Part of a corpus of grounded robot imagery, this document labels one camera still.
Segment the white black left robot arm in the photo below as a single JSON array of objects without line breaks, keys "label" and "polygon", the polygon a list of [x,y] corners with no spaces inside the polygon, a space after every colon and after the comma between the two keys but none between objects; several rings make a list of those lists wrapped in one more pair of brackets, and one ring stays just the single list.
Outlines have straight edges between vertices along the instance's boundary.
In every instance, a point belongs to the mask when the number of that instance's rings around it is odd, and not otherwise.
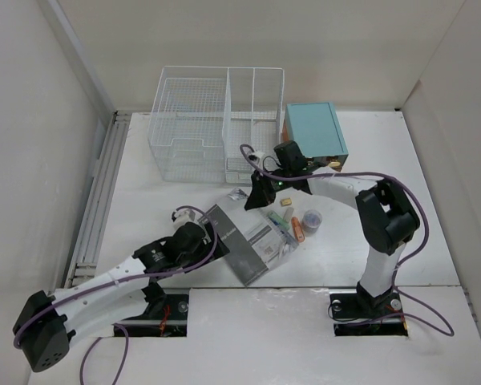
[{"label": "white black left robot arm", "polygon": [[105,326],[158,316],[167,297],[160,280],[191,272],[228,252],[211,224],[187,222],[83,284],[55,294],[32,294],[14,324],[14,346],[33,372],[45,371]]}]

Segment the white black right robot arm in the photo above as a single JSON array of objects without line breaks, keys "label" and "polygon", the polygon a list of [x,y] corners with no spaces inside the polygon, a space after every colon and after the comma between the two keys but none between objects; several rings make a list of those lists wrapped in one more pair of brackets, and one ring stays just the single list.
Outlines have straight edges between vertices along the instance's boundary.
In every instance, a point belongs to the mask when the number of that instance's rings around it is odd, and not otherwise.
[{"label": "white black right robot arm", "polygon": [[271,205],[277,193],[288,188],[326,197],[355,209],[369,245],[366,268],[358,281],[357,310],[375,315],[393,289],[398,260],[421,225],[412,194],[395,178],[376,172],[338,172],[328,164],[301,153],[292,140],[274,148],[277,169],[266,170],[263,152],[242,144],[240,153],[253,167],[252,192],[245,210]]}]

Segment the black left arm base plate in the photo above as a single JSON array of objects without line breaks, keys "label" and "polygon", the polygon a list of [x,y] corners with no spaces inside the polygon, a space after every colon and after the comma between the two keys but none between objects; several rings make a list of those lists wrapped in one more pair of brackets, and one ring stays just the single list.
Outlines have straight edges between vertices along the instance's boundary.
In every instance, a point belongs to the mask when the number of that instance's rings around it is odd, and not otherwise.
[{"label": "black left arm base plate", "polygon": [[120,322],[133,338],[179,338],[188,331],[189,289],[169,289],[162,304],[150,304],[139,316]]}]

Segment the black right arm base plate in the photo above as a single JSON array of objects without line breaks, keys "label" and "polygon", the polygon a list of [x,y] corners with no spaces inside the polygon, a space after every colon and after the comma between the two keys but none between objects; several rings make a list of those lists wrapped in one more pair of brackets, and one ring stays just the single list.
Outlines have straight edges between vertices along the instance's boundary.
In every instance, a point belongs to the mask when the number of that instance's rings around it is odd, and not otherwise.
[{"label": "black right arm base plate", "polygon": [[355,289],[329,292],[328,314],[336,337],[407,337],[406,320],[401,311],[401,298],[395,292],[375,310],[368,310],[358,302]]}]

